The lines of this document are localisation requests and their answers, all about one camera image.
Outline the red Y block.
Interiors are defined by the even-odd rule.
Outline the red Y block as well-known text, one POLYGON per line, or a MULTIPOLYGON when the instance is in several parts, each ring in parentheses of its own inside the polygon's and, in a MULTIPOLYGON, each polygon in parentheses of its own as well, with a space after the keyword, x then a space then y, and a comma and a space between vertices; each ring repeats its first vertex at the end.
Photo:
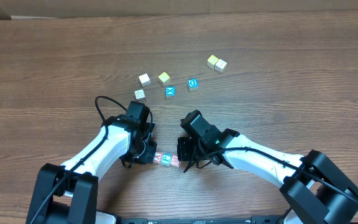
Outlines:
POLYGON ((160 164, 162 161, 163 153, 156 151, 154 155, 153 162, 155 164, 160 164))

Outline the red M block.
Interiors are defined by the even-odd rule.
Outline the red M block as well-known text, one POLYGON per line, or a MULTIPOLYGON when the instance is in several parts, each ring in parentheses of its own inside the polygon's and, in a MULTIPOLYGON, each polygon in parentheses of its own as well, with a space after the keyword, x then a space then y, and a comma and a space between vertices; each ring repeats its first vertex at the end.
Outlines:
POLYGON ((170 161, 170 165, 171 165, 172 167, 176 167, 176 168, 179 168, 179 167, 180 167, 181 162, 179 161, 179 158, 178 158, 177 155, 173 155, 173 156, 172 156, 172 159, 171 159, 171 161, 170 161))

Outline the blue P block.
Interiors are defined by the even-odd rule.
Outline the blue P block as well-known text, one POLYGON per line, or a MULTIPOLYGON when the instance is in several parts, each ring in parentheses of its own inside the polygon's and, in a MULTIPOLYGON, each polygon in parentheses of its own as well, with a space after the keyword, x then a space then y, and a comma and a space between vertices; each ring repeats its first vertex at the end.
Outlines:
POLYGON ((165 165, 165 166, 170 166, 171 161, 172 161, 172 155, 170 155, 170 154, 163 154, 160 163, 163 164, 163 165, 165 165))

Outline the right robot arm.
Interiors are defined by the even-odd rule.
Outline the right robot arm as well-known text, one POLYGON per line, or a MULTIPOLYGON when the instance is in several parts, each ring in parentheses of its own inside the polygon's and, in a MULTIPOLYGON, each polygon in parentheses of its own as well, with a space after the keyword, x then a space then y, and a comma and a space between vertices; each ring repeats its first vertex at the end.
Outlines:
POLYGON ((279 188, 290 206, 279 223, 352 223, 358 187, 322 152, 287 154, 262 146, 232 130, 220 131, 194 110, 181 120, 179 161, 202 168, 224 165, 251 172, 279 188))

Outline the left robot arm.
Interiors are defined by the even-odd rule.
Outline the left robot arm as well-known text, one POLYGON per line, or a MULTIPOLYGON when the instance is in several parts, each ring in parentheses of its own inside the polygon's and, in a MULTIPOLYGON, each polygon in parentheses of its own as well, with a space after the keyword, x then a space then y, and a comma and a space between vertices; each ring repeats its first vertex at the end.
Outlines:
POLYGON ((151 164, 154 127, 150 109, 136 101, 125 114, 103 118, 99 134, 75 157, 39 170, 26 222, 119 223, 97 209, 99 181, 117 160, 126 168, 151 164))

